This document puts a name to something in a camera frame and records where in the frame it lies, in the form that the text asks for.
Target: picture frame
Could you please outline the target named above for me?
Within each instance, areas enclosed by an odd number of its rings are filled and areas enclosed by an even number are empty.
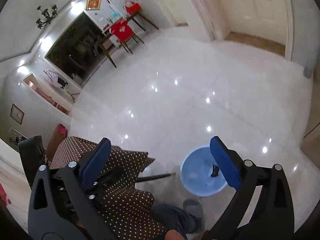
[[[22,112],[15,104],[12,104],[10,116],[18,124],[22,124],[24,112]]]
[[[101,0],[87,0],[86,10],[100,10]]]

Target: blue jeans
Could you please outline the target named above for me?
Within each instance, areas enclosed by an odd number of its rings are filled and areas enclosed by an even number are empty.
[[[168,204],[154,204],[151,216],[164,225],[167,231],[176,230],[185,240],[188,240],[186,234],[195,233],[201,227],[200,218]]]

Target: black chandelier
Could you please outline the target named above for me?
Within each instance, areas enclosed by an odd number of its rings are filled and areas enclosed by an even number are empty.
[[[42,12],[42,15],[46,18],[46,21],[45,22],[42,22],[41,21],[41,18],[39,18],[37,21],[36,21],[36,24],[38,25],[38,28],[40,30],[42,30],[43,28],[45,28],[47,26],[47,24],[51,24],[51,21],[52,19],[54,19],[57,14],[58,14],[58,8],[57,8],[57,5],[54,5],[52,6],[52,16],[50,16],[50,14],[48,13],[48,9],[45,9],[44,11],[41,10],[41,6],[39,6],[37,8],[37,10],[41,11]]]

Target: polka dot cloth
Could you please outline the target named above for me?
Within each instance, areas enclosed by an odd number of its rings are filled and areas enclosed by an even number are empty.
[[[85,152],[92,151],[96,143],[78,137],[67,137],[59,145],[52,160],[51,169],[65,167],[70,161],[78,161]],[[154,197],[150,192],[135,189],[141,171],[154,159],[147,152],[127,151],[112,146],[110,157],[103,171],[115,166],[124,168],[119,180],[106,188],[97,200],[103,208],[99,210],[104,222],[118,239],[151,240],[165,232],[165,228],[150,216]]]

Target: ceiling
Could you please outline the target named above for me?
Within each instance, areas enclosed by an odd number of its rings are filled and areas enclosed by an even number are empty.
[[[0,12],[0,62],[26,54],[33,47],[42,30],[37,28],[40,17],[37,7],[58,10],[71,0],[8,0]]]

